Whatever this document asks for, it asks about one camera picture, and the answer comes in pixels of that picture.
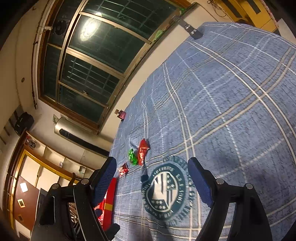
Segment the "small dark red packet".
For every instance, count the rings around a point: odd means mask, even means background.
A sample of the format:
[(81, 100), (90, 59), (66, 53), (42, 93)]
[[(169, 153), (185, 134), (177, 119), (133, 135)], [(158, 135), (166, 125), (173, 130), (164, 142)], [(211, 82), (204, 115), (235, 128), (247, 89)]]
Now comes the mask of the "small dark red packet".
[(119, 177), (126, 175), (129, 172), (127, 163), (125, 162), (121, 167), (119, 167), (118, 171), (119, 171)]

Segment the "green snack packet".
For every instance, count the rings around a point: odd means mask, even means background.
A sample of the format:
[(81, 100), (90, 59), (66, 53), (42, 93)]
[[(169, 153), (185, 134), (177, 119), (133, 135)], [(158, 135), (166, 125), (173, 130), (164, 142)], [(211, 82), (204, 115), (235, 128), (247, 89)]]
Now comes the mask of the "green snack packet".
[(133, 149), (130, 149), (128, 152), (128, 159), (130, 163), (135, 166), (138, 164), (137, 156), (135, 155), (135, 152)]

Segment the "red crinkled snack packet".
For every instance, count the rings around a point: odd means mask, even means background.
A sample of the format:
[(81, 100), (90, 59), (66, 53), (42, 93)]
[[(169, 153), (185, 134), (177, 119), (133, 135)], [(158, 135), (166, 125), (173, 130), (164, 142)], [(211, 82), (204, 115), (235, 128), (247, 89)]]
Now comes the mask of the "red crinkled snack packet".
[(137, 160), (138, 165), (142, 166), (144, 164), (145, 156), (147, 155), (148, 150), (150, 149), (148, 142), (143, 138), (140, 141), (138, 151), (137, 151)]

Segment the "red shallow tray box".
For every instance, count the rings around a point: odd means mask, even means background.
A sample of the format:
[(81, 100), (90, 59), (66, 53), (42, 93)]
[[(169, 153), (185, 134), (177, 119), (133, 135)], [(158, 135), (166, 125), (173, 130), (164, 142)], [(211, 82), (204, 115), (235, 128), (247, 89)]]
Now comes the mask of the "red shallow tray box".
[(104, 231), (107, 231), (112, 224), (112, 211), (116, 190), (116, 178), (112, 178), (111, 183), (107, 189), (105, 197), (100, 202), (94, 211)]

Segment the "silver tower air conditioner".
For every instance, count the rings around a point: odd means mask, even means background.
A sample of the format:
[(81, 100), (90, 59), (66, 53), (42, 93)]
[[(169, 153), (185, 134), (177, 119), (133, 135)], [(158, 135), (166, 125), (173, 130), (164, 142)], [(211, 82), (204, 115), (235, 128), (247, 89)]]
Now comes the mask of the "silver tower air conditioner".
[(54, 133), (88, 151), (108, 157), (111, 143), (75, 125), (64, 117), (57, 120)]

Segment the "small dark red bottle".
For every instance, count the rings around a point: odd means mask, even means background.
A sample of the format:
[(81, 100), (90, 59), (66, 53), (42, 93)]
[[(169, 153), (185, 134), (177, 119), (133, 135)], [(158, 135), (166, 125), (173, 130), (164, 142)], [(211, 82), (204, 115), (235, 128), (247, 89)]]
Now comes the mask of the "small dark red bottle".
[(119, 118), (121, 121), (124, 121), (125, 116), (126, 116), (126, 112), (125, 111), (116, 109), (114, 113), (116, 114), (116, 117), (117, 118)]

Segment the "blue plaid tablecloth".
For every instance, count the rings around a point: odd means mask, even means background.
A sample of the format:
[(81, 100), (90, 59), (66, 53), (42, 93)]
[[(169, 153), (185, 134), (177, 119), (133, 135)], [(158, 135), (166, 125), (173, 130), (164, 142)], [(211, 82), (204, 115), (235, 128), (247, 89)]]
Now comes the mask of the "blue plaid tablecloth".
[(209, 213), (187, 162), (251, 183), (273, 240), (295, 221), (295, 44), (249, 25), (207, 22), (145, 80), (110, 155), (146, 140), (144, 165), (117, 178), (115, 240), (195, 240)]

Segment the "wooden framed window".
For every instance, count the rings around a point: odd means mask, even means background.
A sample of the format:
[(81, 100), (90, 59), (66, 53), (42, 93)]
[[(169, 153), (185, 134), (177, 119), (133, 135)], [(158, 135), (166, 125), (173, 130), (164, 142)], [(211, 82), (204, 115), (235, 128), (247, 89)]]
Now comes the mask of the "wooden framed window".
[(101, 132), (121, 92), (189, 1), (48, 1), (37, 39), (45, 104)]

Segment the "yellow wooden door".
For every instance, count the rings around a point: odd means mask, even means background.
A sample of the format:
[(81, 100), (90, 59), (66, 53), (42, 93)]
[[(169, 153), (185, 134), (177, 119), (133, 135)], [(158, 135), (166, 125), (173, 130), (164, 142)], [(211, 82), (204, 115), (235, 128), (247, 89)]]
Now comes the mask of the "yellow wooden door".
[(274, 33), (278, 30), (278, 24), (264, 1), (221, 0), (215, 3), (236, 23), (248, 24)]

